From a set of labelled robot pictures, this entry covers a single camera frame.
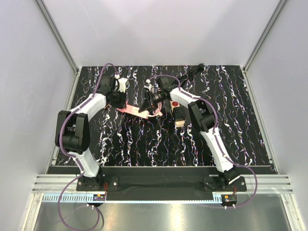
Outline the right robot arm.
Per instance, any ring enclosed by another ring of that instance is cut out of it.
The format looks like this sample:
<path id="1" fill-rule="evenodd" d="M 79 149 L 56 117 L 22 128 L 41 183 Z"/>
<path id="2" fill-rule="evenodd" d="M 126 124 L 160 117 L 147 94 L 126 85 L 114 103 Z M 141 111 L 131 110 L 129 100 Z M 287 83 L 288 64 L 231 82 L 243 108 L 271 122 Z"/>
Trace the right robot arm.
<path id="1" fill-rule="evenodd" d="M 146 80 L 145 99 L 140 112 L 155 110 L 165 100 L 178 102 L 188 109 L 193 128 L 205 139 L 215 160 L 218 172 L 217 184 L 222 190 L 231 190 L 240 175 L 236 164 L 231 160 L 218 130 L 218 115 L 209 100 L 193 95 L 180 86 L 180 81 L 173 84 L 169 75 L 157 75 Z"/>

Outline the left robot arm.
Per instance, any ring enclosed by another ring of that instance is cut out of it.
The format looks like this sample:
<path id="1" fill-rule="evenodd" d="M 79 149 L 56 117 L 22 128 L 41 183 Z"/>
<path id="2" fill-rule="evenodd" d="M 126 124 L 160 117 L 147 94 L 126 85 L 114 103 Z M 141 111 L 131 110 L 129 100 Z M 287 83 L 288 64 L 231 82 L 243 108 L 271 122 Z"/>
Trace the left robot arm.
<path id="1" fill-rule="evenodd" d="M 103 173 L 90 151 L 90 121 L 106 106 L 126 108 L 128 79 L 103 77 L 89 97 L 75 108 L 58 113 L 55 145 L 73 159 L 80 171 L 80 182 L 94 191 L 103 188 Z"/>

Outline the black cube plug adapter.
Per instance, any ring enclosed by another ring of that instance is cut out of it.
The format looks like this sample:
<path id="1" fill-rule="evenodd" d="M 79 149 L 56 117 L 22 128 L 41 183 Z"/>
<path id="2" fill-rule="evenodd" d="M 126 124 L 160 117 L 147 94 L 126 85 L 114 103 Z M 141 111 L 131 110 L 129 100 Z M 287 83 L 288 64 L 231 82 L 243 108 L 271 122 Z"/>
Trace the black cube plug adapter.
<path id="1" fill-rule="evenodd" d="M 174 120 L 176 122 L 185 121 L 185 119 L 186 119 L 185 109 L 183 107 L 173 108 L 173 116 L 174 116 Z"/>

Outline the pink power strip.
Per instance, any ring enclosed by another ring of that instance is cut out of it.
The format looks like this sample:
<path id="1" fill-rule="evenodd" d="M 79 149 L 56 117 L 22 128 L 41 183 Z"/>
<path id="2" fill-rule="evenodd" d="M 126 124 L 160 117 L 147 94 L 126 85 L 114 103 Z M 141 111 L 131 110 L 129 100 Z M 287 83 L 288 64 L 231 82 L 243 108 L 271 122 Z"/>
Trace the pink power strip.
<path id="1" fill-rule="evenodd" d="M 148 111 L 143 111 L 143 112 L 139 112 L 139 108 L 126 104 L 126 107 L 123 109 L 117 108 L 117 110 L 121 113 L 125 113 L 125 114 L 129 114 L 132 116 L 137 116 L 143 119 L 147 119 L 149 117 L 149 112 Z"/>

